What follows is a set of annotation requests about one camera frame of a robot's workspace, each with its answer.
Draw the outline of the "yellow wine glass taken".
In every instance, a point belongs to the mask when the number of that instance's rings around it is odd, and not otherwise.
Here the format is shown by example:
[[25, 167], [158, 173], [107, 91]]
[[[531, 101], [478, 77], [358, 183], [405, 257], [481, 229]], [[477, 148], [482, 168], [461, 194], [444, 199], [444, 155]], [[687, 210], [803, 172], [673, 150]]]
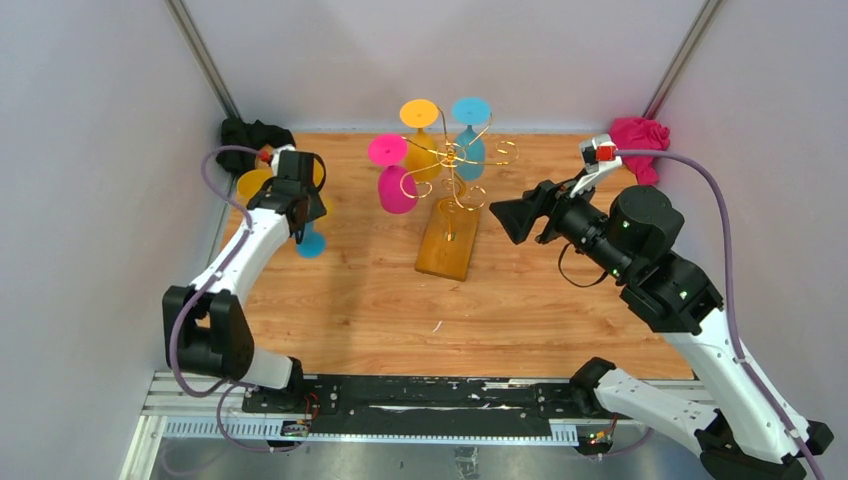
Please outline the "yellow wine glass taken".
[[270, 168], [257, 168], [243, 174], [236, 183], [236, 197], [239, 204], [246, 206], [273, 176]]
[[[320, 159], [316, 159], [314, 161], [314, 167], [313, 167], [313, 181], [314, 181], [316, 186], [321, 185], [321, 182], [325, 179], [325, 174], [326, 174], [326, 172], [325, 172], [325, 169], [324, 169], [324, 164], [322, 163], [322, 161]], [[322, 201], [322, 203], [325, 207], [325, 210], [326, 210], [325, 217], [329, 218], [334, 212], [334, 208], [335, 208], [334, 202], [333, 202], [332, 198], [329, 196], [329, 194], [327, 192], [325, 192], [324, 190], [321, 190], [319, 192], [319, 196], [320, 196], [321, 201]]]

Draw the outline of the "blue wine glass front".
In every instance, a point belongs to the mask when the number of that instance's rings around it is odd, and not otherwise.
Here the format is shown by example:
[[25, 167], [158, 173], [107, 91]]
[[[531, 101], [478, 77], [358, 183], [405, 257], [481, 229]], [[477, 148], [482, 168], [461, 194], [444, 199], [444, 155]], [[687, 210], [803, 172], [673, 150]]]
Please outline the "blue wine glass front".
[[323, 254], [326, 246], [326, 237], [316, 230], [314, 223], [308, 223], [305, 226], [301, 242], [296, 243], [294, 248], [300, 257], [314, 259]]

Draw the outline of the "blue wine glass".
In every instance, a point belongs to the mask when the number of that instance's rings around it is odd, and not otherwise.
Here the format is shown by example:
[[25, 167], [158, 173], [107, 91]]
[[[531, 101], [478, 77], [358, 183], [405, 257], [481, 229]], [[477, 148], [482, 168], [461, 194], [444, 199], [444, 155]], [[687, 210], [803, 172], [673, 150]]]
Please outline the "blue wine glass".
[[326, 246], [326, 237], [316, 230], [314, 223], [308, 223], [305, 226], [301, 242], [296, 243], [294, 248], [300, 257], [314, 259], [323, 254]]
[[491, 107], [482, 98], [464, 97], [454, 104], [452, 115], [465, 126], [454, 140], [459, 146], [456, 173], [466, 182], [477, 180], [485, 169], [486, 149], [481, 132], [491, 120]]

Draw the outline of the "pink wine glass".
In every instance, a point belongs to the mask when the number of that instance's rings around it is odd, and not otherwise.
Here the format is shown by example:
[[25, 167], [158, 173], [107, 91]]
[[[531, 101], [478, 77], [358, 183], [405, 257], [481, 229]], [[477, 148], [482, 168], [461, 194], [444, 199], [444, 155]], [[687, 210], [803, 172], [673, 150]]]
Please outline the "pink wine glass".
[[377, 192], [381, 207], [391, 214], [405, 214], [417, 203], [414, 179], [407, 176], [402, 165], [408, 153], [407, 142], [398, 134], [377, 135], [367, 149], [373, 164], [383, 168], [377, 180]]

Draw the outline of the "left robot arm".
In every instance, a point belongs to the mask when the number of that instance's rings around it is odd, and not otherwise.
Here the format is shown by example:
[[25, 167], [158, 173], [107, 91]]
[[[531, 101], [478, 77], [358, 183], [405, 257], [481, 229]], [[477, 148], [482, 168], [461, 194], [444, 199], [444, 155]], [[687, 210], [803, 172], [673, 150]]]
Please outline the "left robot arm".
[[225, 145], [204, 157], [202, 176], [209, 175], [211, 160], [229, 152], [254, 155], [269, 167], [243, 202], [212, 189], [242, 220], [202, 273], [163, 295], [166, 361], [188, 396], [207, 397], [225, 384], [262, 388], [279, 411], [293, 413], [306, 400], [302, 364], [257, 346], [243, 303], [276, 251], [289, 240], [302, 243], [308, 226], [326, 215], [327, 167], [320, 155], [292, 145], [271, 152]]

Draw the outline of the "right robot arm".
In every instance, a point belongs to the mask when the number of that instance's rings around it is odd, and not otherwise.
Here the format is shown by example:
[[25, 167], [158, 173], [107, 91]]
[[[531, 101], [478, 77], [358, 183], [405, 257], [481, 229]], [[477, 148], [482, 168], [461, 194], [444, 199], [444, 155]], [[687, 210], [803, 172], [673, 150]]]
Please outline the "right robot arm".
[[723, 297], [673, 250], [684, 218], [661, 191], [631, 186], [601, 211], [589, 194], [544, 181], [490, 211], [517, 244], [546, 217], [538, 242], [564, 239], [612, 277], [627, 308], [678, 350], [713, 400], [703, 407], [596, 357], [572, 376], [577, 413], [592, 418], [605, 410], [636, 420], [691, 451], [716, 479], [802, 479], [802, 458], [826, 451], [830, 429], [797, 414], [749, 354], [734, 350]]

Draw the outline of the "blue wine glass rear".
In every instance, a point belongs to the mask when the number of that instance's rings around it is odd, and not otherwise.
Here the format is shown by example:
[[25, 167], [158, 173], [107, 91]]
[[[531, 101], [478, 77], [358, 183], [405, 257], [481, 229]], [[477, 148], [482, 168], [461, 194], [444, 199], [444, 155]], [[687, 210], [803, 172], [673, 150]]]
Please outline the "blue wine glass rear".
[[459, 146], [456, 173], [466, 182], [477, 180], [485, 169], [486, 149], [481, 132], [491, 120], [491, 107], [482, 98], [464, 97], [454, 104], [452, 115], [465, 126], [454, 140]]

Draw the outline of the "black cloth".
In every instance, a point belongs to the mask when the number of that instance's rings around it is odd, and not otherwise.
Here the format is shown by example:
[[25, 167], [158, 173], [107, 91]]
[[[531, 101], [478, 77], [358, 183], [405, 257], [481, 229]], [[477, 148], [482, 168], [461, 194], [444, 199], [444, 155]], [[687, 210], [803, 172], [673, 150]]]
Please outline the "black cloth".
[[[224, 119], [220, 125], [219, 138], [222, 145], [241, 146], [253, 150], [260, 150], [265, 146], [278, 148], [296, 145], [290, 130], [265, 124], [260, 120], [245, 123], [236, 118]], [[216, 162], [225, 172], [240, 177], [255, 168], [256, 155], [240, 151], [225, 151], [217, 155]]]

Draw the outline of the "pink cloth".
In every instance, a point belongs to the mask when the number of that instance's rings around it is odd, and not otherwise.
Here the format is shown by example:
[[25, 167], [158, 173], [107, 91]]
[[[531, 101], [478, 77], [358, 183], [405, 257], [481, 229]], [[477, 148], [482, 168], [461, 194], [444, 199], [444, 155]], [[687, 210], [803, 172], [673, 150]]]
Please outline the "pink cloth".
[[[619, 150], [664, 151], [670, 146], [671, 130], [642, 117], [619, 117], [612, 121], [609, 135]], [[639, 185], [656, 185], [659, 175], [653, 156], [626, 156], [623, 162]]]

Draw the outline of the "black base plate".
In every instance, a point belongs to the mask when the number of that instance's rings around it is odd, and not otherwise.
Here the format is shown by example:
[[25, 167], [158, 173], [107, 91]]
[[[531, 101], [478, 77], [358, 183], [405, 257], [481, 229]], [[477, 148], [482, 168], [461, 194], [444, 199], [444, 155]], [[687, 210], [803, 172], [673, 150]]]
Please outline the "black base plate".
[[261, 388], [245, 413], [304, 415], [314, 434], [536, 438], [554, 420], [610, 422], [566, 380], [307, 375], [295, 391]]

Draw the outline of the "aluminium front rail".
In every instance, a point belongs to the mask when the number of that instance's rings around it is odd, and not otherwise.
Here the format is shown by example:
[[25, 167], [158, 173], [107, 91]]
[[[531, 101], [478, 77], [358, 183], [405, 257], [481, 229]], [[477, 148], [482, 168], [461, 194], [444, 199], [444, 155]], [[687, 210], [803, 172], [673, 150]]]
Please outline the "aluminium front rail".
[[703, 479], [565, 379], [307, 375], [299, 394], [155, 374], [121, 477]]

